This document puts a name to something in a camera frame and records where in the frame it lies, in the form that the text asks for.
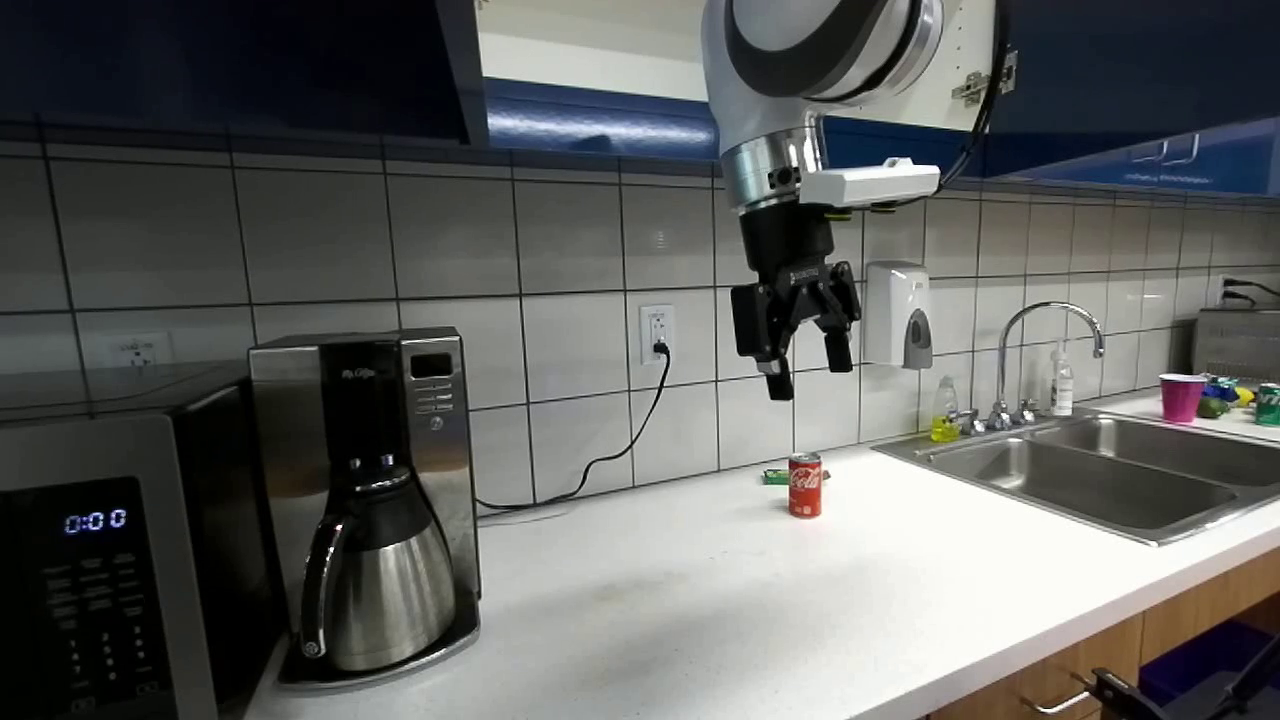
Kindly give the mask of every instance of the robotic arm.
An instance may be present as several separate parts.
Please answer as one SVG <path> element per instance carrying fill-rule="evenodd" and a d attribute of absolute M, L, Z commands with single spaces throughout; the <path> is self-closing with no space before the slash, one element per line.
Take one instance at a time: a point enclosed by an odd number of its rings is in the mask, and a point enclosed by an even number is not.
<path fill-rule="evenodd" d="M 912 161 L 829 173 L 814 107 L 967 134 L 996 62 L 990 3 L 708 0 L 708 99 L 746 263 L 759 275 L 731 290 L 735 352 L 756 362 L 771 399 L 794 397 L 789 343 L 804 321 L 822 334 L 829 370 L 851 374 L 857 271 L 843 261 L 829 263 L 829 211 L 941 188 L 941 169 Z"/>

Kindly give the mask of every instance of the sink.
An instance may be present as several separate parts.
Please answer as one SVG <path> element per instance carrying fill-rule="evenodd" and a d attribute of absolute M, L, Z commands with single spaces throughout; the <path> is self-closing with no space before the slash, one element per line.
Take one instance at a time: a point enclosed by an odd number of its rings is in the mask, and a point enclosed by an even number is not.
<path fill-rule="evenodd" d="M 935 470 L 1133 542 L 1163 546 L 1280 491 L 1280 450 L 1137 419 L 1048 419 L 959 446 L 892 446 Z"/>

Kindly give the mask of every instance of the electrical outlet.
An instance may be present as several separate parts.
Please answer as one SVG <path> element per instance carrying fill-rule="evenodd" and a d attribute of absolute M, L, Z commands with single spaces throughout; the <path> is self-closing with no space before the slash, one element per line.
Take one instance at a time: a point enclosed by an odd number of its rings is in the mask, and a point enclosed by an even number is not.
<path fill-rule="evenodd" d="M 671 304 L 642 304 L 639 307 L 639 357 L 642 357 L 642 365 L 665 365 L 665 357 L 652 352 L 652 343 L 669 343 L 669 352 L 675 352 L 675 307 Z"/>
<path fill-rule="evenodd" d="M 164 370 L 170 362 L 168 334 L 133 334 L 104 340 L 107 370 Z"/>

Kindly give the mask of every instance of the pink cup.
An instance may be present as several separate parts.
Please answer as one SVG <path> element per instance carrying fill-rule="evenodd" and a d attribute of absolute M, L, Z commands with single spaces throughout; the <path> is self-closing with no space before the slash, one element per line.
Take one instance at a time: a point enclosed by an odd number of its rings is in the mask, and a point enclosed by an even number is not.
<path fill-rule="evenodd" d="M 1163 426 L 1190 426 L 1198 410 L 1198 392 L 1203 392 L 1203 376 L 1163 374 L 1161 376 Z"/>

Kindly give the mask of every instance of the faucet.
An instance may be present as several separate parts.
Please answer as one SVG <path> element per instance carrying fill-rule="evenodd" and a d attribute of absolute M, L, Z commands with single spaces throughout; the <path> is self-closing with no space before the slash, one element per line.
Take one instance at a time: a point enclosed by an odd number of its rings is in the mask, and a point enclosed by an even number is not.
<path fill-rule="evenodd" d="M 1106 347 L 1106 337 L 1096 329 L 1096 321 L 1091 321 L 1087 307 L 1079 307 L 1079 304 L 1067 304 L 1067 299 L 1034 299 L 1034 304 L 1018 307 L 1018 314 L 1013 314 L 1009 324 L 1002 324 L 1002 334 L 1001 334 L 996 403 L 990 403 L 990 419 L 989 419 L 990 434 L 1034 419 L 1027 410 L 1022 410 L 1018 417 L 1013 417 L 1013 412 L 1002 410 L 1002 376 L 1009 376 L 1009 337 L 1013 337 L 1013 324 L 1018 324 L 1022 317 L 1031 317 L 1031 314 L 1040 314 L 1040 307 L 1063 307 L 1063 314 L 1079 317 L 1079 321 L 1091 329 L 1091 357 L 1102 357 L 1102 347 Z"/>

